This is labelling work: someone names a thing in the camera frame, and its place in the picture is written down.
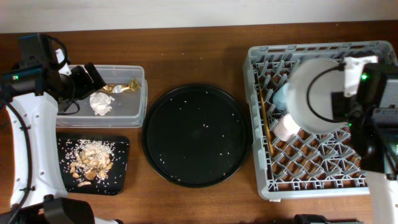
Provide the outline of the gold snack wrapper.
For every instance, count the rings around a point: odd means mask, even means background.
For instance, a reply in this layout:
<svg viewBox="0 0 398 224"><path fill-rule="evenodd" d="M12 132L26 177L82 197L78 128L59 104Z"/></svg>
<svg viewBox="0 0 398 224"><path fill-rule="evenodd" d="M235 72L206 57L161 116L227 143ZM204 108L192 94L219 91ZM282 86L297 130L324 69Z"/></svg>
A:
<svg viewBox="0 0 398 224"><path fill-rule="evenodd" d="M136 78L133 78L127 85L105 85L101 91L105 93L123 93L132 92L141 88L141 84Z"/></svg>

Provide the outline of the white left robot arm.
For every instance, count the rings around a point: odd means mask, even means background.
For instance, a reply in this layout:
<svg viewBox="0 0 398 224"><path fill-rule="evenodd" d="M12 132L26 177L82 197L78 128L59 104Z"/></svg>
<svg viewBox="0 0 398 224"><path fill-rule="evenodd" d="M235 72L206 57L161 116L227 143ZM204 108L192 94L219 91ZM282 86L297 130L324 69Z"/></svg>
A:
<svg viewBox="0 0 398 224"><path fill-rule="evenodd" d="M12 126L14 186L1 223L104 223L90 204L68 198L59 166L59 110L105 86L92 63L68 68L65 44L47 34L18 38L22 60L1 75Z"/></svg>

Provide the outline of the light grey plate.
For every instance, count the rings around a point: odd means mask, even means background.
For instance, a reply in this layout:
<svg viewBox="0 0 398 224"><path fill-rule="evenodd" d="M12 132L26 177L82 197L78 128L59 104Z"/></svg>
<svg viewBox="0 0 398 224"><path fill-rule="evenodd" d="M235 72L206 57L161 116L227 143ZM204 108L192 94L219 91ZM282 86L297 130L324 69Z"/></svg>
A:
<svg viewBox="0 0 398 224"><path fill-rule="evenodd" d="M337 65L338 62L327 58L310 59L301 63L298 69L289 75L287 111L306 132L328 134L343 125L316 117L307 105L309 101L313 110L319 115L328 119L333 118L331 94L343 91L345 75L341 71L334 70L319 79L315 77Z"/></svg>

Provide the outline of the food scraps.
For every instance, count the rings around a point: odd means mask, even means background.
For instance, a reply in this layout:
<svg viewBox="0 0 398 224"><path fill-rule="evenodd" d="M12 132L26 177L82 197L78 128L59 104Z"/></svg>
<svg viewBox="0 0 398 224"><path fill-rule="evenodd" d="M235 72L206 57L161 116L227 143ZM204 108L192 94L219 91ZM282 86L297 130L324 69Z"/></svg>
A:
<svg viewBox="0 0 398 224"><path fill-rule="evenodd" d="M60 170L72 179L77 188L109 187L117 184L120 174L114 175L116 164L122 161L124 151L116 149L115 142L88 139L59 139Z"/></svg>

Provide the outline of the light blue cup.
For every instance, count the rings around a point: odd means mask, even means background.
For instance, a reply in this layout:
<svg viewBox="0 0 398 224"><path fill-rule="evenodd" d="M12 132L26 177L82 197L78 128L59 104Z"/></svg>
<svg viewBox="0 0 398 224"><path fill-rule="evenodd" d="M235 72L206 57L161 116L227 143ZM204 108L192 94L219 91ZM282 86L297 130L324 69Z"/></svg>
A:
<svg viewBox="0 0 398 224"><path fill-rule="evenodd" d="M289 84L285 83L274 94L272 102L278 110L285 111L287 109Z"/></svg>

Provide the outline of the pink cup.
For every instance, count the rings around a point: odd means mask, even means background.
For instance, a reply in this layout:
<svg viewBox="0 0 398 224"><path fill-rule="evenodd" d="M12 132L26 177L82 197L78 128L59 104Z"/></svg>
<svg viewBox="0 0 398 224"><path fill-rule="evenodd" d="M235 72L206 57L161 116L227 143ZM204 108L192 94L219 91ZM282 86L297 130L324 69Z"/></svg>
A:
<svg viewBox="0 0 398 224"><path fill-rule="evenodd" d="M293 120L291 114L286 114L278 120L273 132L281 141L288 141L300 131L300 126Z"/></svg>

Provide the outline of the white napkin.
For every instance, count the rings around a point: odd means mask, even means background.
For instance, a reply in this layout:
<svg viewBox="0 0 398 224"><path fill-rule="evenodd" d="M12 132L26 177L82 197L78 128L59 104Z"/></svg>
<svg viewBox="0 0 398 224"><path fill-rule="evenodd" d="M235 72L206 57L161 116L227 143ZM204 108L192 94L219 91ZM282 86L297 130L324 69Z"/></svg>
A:
<svg viewBox="0 0 398 224"><path fill-rule="evenodd" d="M105 93L93 93L90 95L90 106L93 109L95 115L104 116L112 109L111 103L115 99L112 96L108 96Z"/></svg>

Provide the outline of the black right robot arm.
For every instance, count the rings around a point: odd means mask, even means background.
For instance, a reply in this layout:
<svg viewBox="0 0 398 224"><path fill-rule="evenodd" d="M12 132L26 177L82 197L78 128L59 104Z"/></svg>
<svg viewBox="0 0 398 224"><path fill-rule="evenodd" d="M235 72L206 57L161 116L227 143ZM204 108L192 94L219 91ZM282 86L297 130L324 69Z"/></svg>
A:
<svg viewBox="0 0 398 224"><path fill-rule="evenodd" d="M374 221L397 223L397 66L372 57L306 61L289 78L287 109L313 134L349 126Z"/></svg>

